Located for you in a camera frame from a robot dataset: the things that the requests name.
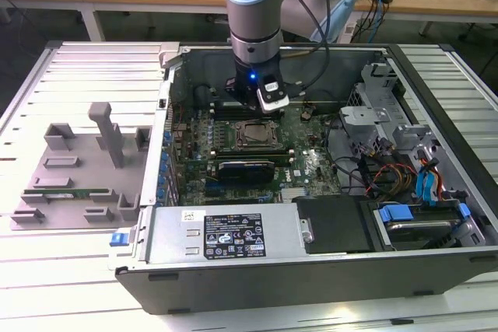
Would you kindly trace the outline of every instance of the robotic arm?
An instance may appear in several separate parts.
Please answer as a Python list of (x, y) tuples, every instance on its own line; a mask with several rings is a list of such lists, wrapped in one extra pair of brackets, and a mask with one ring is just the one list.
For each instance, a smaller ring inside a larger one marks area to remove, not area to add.
[[(307, 1), (319, 20), (325, 21), (328, 15), (324, 11), (324, 0)], [(346, 9), (346, 17), (344, 12), (340, 12), (342, 17), (336, 22), (342, 22), (341, 29), (355, 0), (335, 2), (343, 5), (340, 9)], [(338, 12), (337, 4), (333, 12)], [(289, 97), (279, 67), (279, 51), (283, 42), (281, 27), (320, 40), (309, 15), (297, 0), (226, 0), (226, 7), (236, 65), (236, 76), (227, 82), (226, 91), (246, 106), (254, 109), (261, 107), (264, 113), (285, 107), (289, 104)]]

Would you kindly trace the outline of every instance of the floor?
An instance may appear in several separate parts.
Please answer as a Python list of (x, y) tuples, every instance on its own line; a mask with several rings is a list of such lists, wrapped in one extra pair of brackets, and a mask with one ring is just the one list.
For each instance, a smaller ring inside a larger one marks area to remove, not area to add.
[[(23, 20), (19, 12), (9, 10), (12, 22), (0, 25), (0, 114), (9, 105), (17, 89), (44, 49), (42, 36)], [(30, 10), (27, 16), (49, 40), (88, 40), (84, 25), (78, 22), (77, 12)], [(153, 14), (154, 29), (149, 28), (145, 13), (102, 12), (103, 31), (107, 40), (182, 40), (226, 41), (228, 27), (211, 23), (203, 15)], [(421, 23), (386, 20), (373, 39), (374, 43), (397, 44), (450, 44), (476, 71), (498, 51), (498, 29), (490, 25), (478, 25), (466, 41), (458, 35), (467, 29), (466, 24), (434, 23), (426, 37), (418, 33)], [(359, 42), (366, 43), (368, 34)], [(482, 75), (484, 81), (498, 93), (498, 58)]]

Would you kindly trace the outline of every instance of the aluminum slatted table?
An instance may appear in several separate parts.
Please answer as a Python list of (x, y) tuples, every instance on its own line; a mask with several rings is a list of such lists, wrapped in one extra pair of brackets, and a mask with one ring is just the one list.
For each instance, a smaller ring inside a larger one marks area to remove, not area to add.
[[(151, 316), (114, 278), (113, 269), (129, 255), (124, 248), (121, 255), (108, 257), (114, 230), (11, 232), (5, 214), (17, 206), (19, 192), (45, 148), (42, 135), (47, 124), (69, 122), (76, 133), (97, 133), (86, 113), (91, 102), (98, 100), (110, 101), (112, 120), (124, 133), (153, 123), (163, 78), (159, 49), (159, 43), (67, 43), (48, 48), (0, 120), (0, 214), (4, 213), (0, 217), (0, 330), (425, 332), (497, 328), (498, 272), (480, 275), (444, 295), (422, 298)], [(437, 46), (403, 49), (497, 178), (493, 158), (498, 146), (496, 107), (479, 98), (487, 88), (476, 85), (472, 72), (455, 68), (452, 60), (458, 57)], [(408, 97), (407, 101), (416, 107)], [(394, 318), (414, 323), (394, 325)]]

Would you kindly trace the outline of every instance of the power supply label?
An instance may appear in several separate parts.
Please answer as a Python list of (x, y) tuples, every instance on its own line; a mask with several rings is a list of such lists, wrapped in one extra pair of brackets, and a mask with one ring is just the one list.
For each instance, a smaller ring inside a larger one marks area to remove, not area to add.
[(261, 214), (206, 215), (204, 237), (208, 260), (266, 257)]

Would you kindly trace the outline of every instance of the blue latch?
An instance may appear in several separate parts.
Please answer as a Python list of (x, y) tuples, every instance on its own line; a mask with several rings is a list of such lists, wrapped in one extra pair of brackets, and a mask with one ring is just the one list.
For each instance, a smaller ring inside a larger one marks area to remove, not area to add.
[(128, 233), (122, 233), (122, 232), (115, 232), (112, 234), (112, 237), (110, 239), (110, 246), (128, 246), (130, 245), (128, 243)]
[(434, 174), (425, 171), (422, 167), (417, 176), (417, 184), (415, 187), (415, 192), (417, 197), (421, 197), (425, 202), (428, 202), (430, 206), (434, 206), (436, 201), (432, 199), (431, 190), (434, 183)]
[(379, 213), (381, 214), (382, 222), (384, 223), (390, 221), (413, 220), (410, 207), (406, 204), (385, 205), (382, 209), (379, 209)]
[(460, 209), (460, 213), (464, 217), (464, 219), (470, 217), (470, 209), (468, 208), (467, 204), (461, 203), (458, 205), (458, 208)]

